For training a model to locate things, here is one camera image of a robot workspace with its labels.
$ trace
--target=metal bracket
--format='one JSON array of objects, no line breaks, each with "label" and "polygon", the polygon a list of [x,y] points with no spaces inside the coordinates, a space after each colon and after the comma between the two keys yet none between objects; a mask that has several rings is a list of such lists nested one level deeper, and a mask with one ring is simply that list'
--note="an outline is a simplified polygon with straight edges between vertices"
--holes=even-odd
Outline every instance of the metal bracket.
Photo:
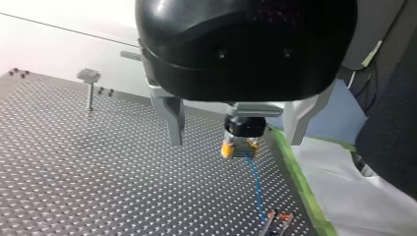
[{"label": "metal bracket", "polygon": [[158,85],[156,81],[150,81],[148,77],[147,82],[153,109],[166,121],[171,144],[182,146],[185,129],[183,99],[172,95]]},{"label": "metal bracket", "polygon": [[236,102],[227,106],[226,113],[240,117],[278,117],[284,102]]}]

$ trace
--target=metal bolt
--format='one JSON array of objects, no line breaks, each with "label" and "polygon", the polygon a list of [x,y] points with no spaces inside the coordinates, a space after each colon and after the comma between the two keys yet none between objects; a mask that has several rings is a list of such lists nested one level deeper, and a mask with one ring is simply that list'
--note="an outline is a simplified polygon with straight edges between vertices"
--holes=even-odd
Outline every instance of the metal bolt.
[{"label": "metal bolt", "polygon": [[87,110],[92,111],[92,95],[94,93],[94,83],[89,84],[89,94],[87,95]]}]

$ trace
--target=perforated metal surface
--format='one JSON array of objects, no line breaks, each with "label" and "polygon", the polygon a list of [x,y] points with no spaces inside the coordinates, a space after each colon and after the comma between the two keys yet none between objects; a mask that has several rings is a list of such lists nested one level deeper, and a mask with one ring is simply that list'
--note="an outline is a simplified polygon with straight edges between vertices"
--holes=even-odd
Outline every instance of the perforated metal surface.
[{"label": "perforated metal surface", "polygon": [[[89,115],[85,85],[30,74],[0,88],[0,235],[259,233],[254,177],[220,157],[221,120],[188,115],[172,147],[143,98],[104,92]],[[296,211],[285,235],[316,235],[265,141],[259,155],[264,207]]]}]

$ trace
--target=blue cable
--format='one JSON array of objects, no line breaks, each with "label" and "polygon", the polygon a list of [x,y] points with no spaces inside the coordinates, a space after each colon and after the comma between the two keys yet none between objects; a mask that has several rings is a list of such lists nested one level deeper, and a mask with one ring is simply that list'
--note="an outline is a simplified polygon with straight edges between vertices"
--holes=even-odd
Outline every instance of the blue cable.
[{"label": "blue cable", "polygon": [[267,217],[265,216],[264,213],[264,206],[262,204],[262,198],[261,198],[261,181],[260,178],[258,176],[258,171],[255,168],[254,163],[252,162],[251,158],[249,158],[249,156],[245,153],[245,159],[248,162],[249,166],[252,169],[252,173],[254,174],[255,177],[255,186],[257,189],[257,203],[258,203],[258,211],[260,212],[260,217],[262,221],[267,220]]}]

